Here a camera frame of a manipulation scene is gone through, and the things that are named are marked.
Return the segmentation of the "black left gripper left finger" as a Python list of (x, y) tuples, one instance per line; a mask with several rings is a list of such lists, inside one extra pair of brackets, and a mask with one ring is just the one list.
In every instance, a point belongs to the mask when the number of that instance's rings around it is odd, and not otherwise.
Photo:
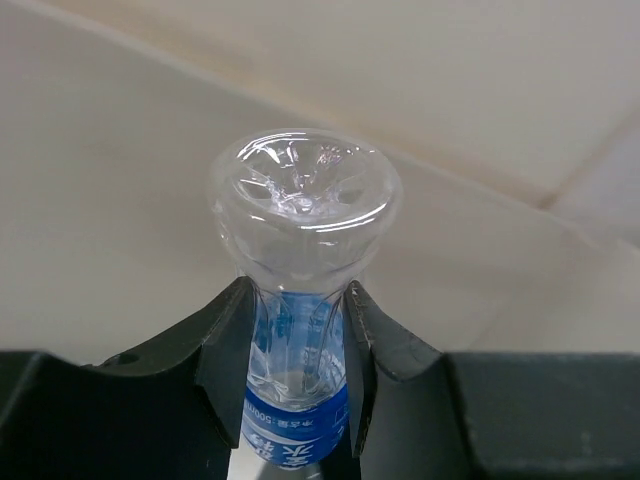
[(5, 479), (223, 479), (239, 444), (254, 289), (212, 302), (99, 365), (1, 354)]

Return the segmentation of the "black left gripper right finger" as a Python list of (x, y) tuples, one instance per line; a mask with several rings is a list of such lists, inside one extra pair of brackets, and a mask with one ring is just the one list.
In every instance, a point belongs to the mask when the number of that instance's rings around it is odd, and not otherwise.
[(344, 295), (350, 440), (364, 479), (635, 479), (635, 354), (443, 353)]

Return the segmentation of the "clear bottle dark blue label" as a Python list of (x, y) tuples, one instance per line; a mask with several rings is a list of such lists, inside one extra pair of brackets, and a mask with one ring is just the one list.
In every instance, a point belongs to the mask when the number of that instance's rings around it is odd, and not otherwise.
[(209, 181), (220, 237), (254, 288), (241, 432), (264, 461), (299, 470), (347, 428), (342, 297), (393, 224), (401, 180), (363, 141), (295, 128), (236, 141)]

